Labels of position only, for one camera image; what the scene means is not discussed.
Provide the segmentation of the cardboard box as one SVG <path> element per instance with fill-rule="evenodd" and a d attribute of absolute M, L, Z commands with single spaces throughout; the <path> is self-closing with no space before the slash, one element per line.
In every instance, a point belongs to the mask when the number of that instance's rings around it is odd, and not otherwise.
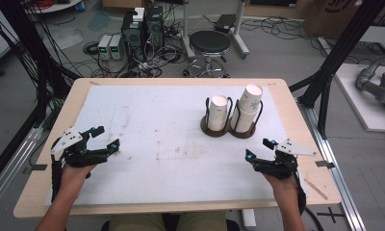
<path fill-rule="evenodd" d="M 384 7 L 385 0 L 313 0 L 305 10 L 303 29 L 309 37 L 339 39 L 370 24 Z"/>

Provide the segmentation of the white paper cup with print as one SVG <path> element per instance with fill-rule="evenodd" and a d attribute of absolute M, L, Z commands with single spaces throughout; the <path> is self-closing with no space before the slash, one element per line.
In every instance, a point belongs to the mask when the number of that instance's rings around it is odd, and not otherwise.
<path fill-rule="evenodd" d="M 239 100 L 239 108 L 248 114 L 255 113 L 259 108 L 262 95 L 263 89 L 260 86 L 248 84 Z"/>

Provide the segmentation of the person's legs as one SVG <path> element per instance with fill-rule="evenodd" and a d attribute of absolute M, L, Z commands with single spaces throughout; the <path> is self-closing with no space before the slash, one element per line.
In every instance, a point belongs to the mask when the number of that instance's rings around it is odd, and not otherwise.
<path fill-rule="evenodd" d="M 112 216 L 102 231 L 240 231 L 223 211 Z"/>

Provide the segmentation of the grey bench power supply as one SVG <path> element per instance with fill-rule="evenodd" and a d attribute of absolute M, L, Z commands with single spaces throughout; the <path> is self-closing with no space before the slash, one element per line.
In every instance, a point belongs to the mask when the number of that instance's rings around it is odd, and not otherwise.
<path fill-rule="evenodd" d="M 110 41 L 110 51 L 113 60 L 120 60 L 122 58 L 124 48 L 121 35 L 113 35 Z"/>
<path fill-rule="evenodd" d="M 110 60 L 112 58 L 112 55 L 110 52 L 111 39 L 112 39 L 111 36 L 105 35 L 102 37 L 102 39 L 99 41 L 97 45 L 99 56 L 102 60 Z"/>

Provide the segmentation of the person's right hand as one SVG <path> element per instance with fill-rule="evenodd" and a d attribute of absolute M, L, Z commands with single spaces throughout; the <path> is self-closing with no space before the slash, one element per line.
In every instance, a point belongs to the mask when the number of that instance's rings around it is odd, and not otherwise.
<path fill-rule="evenodd" d="M 282 180 L 267 174 L 264 177 L 272 186 L 273 195 L 277 202 L 297 200 L 297 186 L 293 177 Z"/>

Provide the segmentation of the short stack of white paper cups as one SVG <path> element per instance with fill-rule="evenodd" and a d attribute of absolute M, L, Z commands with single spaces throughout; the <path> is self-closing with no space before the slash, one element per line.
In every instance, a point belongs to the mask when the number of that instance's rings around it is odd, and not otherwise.
<path fill-rule="evenodd" d="M 215 95 L 211 98 L 208 114 L 208 128 L 220 131 L 226 123 L 228 100 L 224 95 Z"/>

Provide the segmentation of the aluminium rail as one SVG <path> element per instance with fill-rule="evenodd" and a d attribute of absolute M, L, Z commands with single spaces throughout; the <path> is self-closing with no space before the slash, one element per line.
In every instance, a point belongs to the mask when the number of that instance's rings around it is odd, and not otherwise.
<path fill-rule="evenodd" d="M 302 112 L 303 117 L 309 126 L 311 134 L 321 153 L 322 158 L 329 164 L 334 165 L 334 167 L 331 167 L 328 171 L 332 175 L 337 190 L 339 191 L 339 194 L 341 196 L 341 207 L 344 212 L 348 227 L 351 231 L 367 231 L 365 224 L 353 201 L 352 195 L 348 189 L 347 183 L 337 163 L 336 157 L 329 144 L 329 141 L 318 130 L 319 121 L 317 113 L 314 109 L 306 108 L 301 104 L 298 104 L 298 108 Z"/>
<path fill-rule="evenodd" d="M 31 128 L 22 141 L 17 143 L 11 159 L 0 172 L 0 200 L 36 147 L 42 133 L 43 129 L 40 127 Z"/>

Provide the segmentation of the black computer tower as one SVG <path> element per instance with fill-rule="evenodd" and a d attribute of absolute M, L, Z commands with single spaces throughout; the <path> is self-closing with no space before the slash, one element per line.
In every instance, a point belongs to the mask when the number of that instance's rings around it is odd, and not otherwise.
<path fill-rule="evenodd" d="M 164 47 L 164 19 L 163 7 L 151 6 L 147 9 L 145 15 L 148 41 L 151 49 L 157 53 Z"/>
<path fill-rule="evenodd" d="M 138 16 L 134 9 L 130 9 L 123 17 L 121 33 L 128 48 L 128 55 L 132 55 L 138 61 L 145 60 L 143 46 L 146 42 L 146 32 L 143 21 L 135 20 Z"/>

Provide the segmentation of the white board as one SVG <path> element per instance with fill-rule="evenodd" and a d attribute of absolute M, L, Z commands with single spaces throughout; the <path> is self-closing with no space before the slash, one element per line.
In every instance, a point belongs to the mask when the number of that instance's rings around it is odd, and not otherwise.
<path fill-rule="evenodd" d="M 365 130 L 385 132 L 385 106 L 373 95 L 355 87 L 357 75 L 364 68 L 363 64 L 343 64 L 336 73 L 336 79 Z"/>

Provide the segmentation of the thin wooden stick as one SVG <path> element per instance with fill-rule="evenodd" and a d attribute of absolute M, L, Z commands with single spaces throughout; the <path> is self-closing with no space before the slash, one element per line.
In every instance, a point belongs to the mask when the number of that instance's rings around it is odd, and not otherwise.
<path fill-rule="evenodd" d="M 310 182 L 308 179 L 304 179 L 304 181 L 316 192 L 318 193 L 323 199 L 327 200 L 328 197 L 312 182 Z"/>

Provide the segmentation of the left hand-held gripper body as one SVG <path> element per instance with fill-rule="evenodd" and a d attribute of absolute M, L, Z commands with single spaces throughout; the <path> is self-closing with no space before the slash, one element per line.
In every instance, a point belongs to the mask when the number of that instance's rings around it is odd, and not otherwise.
<path fill-rule="evenodd" d="M 51 145 L 51 157 L 62 151 L 61 160 L 65 160 L 71 167 L 87 167 L 105 163 L 108 158 L 108 149 L 88 149 L 90 138 L 84 136 L 85 132 L 78 132 L 69 127 Z"/>

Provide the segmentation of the tall stack of white paper cups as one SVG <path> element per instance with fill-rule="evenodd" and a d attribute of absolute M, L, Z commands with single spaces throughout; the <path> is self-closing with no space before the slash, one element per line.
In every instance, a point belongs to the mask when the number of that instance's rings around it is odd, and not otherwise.
<path fill-rule="evenodd" d="M 254 113 L 246 113 L 242 111 L 240 108 L 235 108 L 233 116 L 231 118 L 231 128 L 233 131 L 237 133 L 247 132 L 252 122 L 257 116 L 257 112 Z"/>

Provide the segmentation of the person's left hand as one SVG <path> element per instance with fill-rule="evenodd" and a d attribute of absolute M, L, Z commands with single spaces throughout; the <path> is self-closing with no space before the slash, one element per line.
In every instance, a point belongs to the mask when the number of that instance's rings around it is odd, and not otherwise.
<path fill-rule="evenodd" d="M 95 168 L 95 165 L 87 167 L 71 167 L 65 165 L 62 174 L 61 193 L 77 194 L 82 189 L 87 175 Z"/>

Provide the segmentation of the white metal stand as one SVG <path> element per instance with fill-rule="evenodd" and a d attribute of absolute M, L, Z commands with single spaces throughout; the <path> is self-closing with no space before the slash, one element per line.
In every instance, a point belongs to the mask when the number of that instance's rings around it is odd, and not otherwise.
<path fill-rule="evenodd" d="M 189 3 L 190 0 L 182 0 L 183 3 L 183 29 L 181 32 L 182 44 L 186 52 L 186 56 L 189 61 L 193 61 L 195 59 L 195 53 L 190 48 L 190 40 L 189 40 Z M 243 39 L 240 36 L 241 24 L 243 22 L 244 15 L 244 7 L 246 4 L 246 0 L 239 0 L 239 5 L 237 9 L 237 18 L 236 23 L 233 28 L 229 29 L 229 32 L 232 35 L 233 41 L 239 48 L 239 51 L 243 54 L 243 58 L 245 59 L 247 55 L 250 54 L 248 48 L 246 47 Z"/>

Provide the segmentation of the wooden table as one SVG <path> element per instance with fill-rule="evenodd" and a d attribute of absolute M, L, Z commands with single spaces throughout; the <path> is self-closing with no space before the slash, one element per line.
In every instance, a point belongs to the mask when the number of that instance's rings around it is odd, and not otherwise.
<path fill-rule="evenodd" d="M 51 157 L 51 145 L 74 123 L 88 92 L 93 86 L 205 86 L 205 87 L 245 87 L 247 79 L 212 79 L 212 78 L 82 78 L 74 82 L 71 91 L 53 126 L 48 141 L 43 147 L 38 162 L 48 165 L 46 170 L 35 170 L 18 199 L 13 213 L 18 218 L 41 218 L 51 204 L 51 161 L 59 158 L 62 151 L 54 158 Z M 311 205 L 337 204 L 341 197 L 334 181 L 325 167 L 317 167 L 316 161 L 321 160 L 321 154 L 312 135 L 294 101 L 286 82 L 282 79 L 257 79 L 255 85 L 269 90 L 275 108 L 283 124 L 285 134 L 291 141 L 298 142 L 317 152 L 316 156 L 297 155 L 299 178 L 302 188 L 306 192 L 307 202 Z M 328 199 L 323 199 L 305 181 L 308 179 L 316 185 Z M 275 203 L 273 194 L 270 200 L 245 200 L 232 202 L 182 202 L 142 205 L 107 205 L 84 206 L 76 202 L 71 210 L 74 216 L 83 215 L 114 215 L 114 214 L 142 214 L 167 212 L 215 211 L 229 209 L 246 209 L 271 207 Z"/>

